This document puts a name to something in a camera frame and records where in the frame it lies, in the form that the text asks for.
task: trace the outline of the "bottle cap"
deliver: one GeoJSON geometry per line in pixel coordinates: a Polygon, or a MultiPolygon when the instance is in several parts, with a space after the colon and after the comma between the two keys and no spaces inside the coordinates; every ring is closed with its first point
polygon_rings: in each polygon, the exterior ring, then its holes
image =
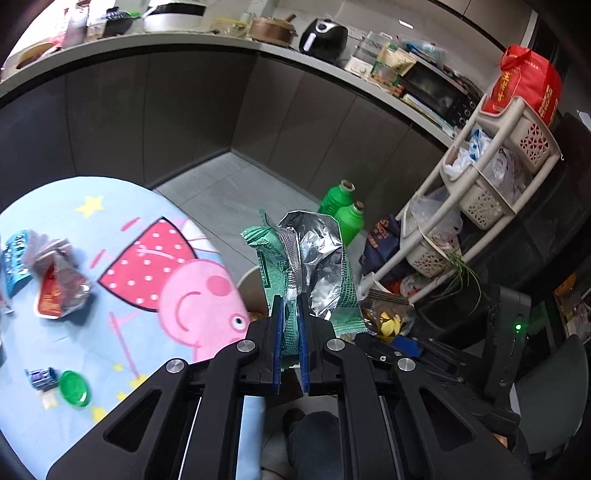
{"type": "Polygon", "coordinates": [[[346,191],[346,192],[354,192],[355,191],[355,185],[353,185],[349,180],[341,180],[340,181],[340,187],[342,190],[346,191]]]}
{"type": "Polygon", "coordinates": [[[66,370],[60,376],[60,392],[69,404],[76,407],[86,407],[90,402],[88,383],[72,370],[66,370]]]}

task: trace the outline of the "kitchen counter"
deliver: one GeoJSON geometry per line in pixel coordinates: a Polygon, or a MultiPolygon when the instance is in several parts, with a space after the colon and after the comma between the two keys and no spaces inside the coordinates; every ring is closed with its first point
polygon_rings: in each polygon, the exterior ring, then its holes
{"type": "Polygon", "coordinates": [[[275,45],[241,38],[221,37],[211,34],[168,32],[122,35],[119,37],[104,38],[102,40],[84,43],[62,50],[23,68],[1,82],[0,105],[3,105],[4,103],[2,100],[3,97],[7,95],[9,96],[11,92],[17,90],[19,87],[26,85],[36,77],[47,74],[53,69],[62,69],[72,62],[90,59],[90,57],[100,54],[123,51],[129,48],[191,44],[244,48],[247,50],[260,51],[270,56],[317,70],[320,73],[334,77],[341,82],[351,85],[352,87],[374,97],[376,100],[394,108],[400,112],[401,115],[408,117],[417,125],[425,129],[426,132],[439,140],[443,145],[450,146],[452,144],[452,139],[446,135],[441,128],[418,113],[415,109],[409,107],[406,103],[396,97],[387,94],[378,86],[366,82],[335,65],[331,65],[308,55],[303,55],[298,51],[288,48],[277,47],[275,45]]]}
{"type": "Polygon", "coordinates": [[[0,83],[0,209],[76,175],[155,187],[232,150],[315,198],[351,179],[372,222],[397,211],[451,143],[379,87],[294,50],[123,35],[0,83]]]}

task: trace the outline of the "red packaging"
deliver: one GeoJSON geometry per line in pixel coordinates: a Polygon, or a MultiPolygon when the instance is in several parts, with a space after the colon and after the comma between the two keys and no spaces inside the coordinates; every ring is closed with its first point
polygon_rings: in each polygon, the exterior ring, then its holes
{"type": "Polygon", "coordinates": [[[501,70],[491,98],[482,109],[500,113],[514,96],[520,96],[550,125],[562,91],[562,81],[554,66],[528,48],[511,45],[501,59],[501,70]]]}

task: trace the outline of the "gray floor tile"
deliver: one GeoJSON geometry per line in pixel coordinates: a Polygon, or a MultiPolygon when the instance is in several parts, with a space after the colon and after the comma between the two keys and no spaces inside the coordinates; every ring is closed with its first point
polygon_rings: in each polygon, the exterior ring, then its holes
{"type": "Polygon", "coordinates": [[[169,180],[158,187],[157,190],[175,205],[182,205],[217,181],[212,176],[198,170],[199,167],[197,166],[169,180]]]}
{"type": "Polygon", "coordinates": [[[215,180],[221,180],[236,173],[243,168],[249,167],[250,164],[240,157],[234,155],[232,152],[224,153],[216,158],[213,158],[201,165],[198,165],[193,171],[205,173],[215,180]]]}
{"type": "Polygon", "coordinates": [[[253,262],[256,252],[244,243],[240,232],[260,225],[259,208],[279,221],[290,210],[316,207],[301,193],[254,166],[217,182],[182,205],[185,212],[253,262]]]}

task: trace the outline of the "metal screw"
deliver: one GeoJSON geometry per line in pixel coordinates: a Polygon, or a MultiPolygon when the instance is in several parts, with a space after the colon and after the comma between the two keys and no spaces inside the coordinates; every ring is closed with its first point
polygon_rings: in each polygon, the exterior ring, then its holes
{"type": "Polygon", "coordinates": [[[412,358],[401,358],[398,360],[398,368],[403,372],[412,372],[417,364],[412,358]]]}
{"type": "Polygon", "coordinates": [[[252,340],[240,340],[236,345],[240,352],[252,352],[256,347],[255,342],[252,340]]]}
{"type": "Polygon", "coordinates": [[[169,360],[166,364],[166,370],[169,373],[177,374],[184,368],[184,362],[178,358],[173,358],[169,360]]]}
{"type": "Polygon", "coordinates": [[[339,352],[345,348],[345,342],[340,338],[331,338],[328,342],[326,342],[326,346],[333,352],[339,352]]]}

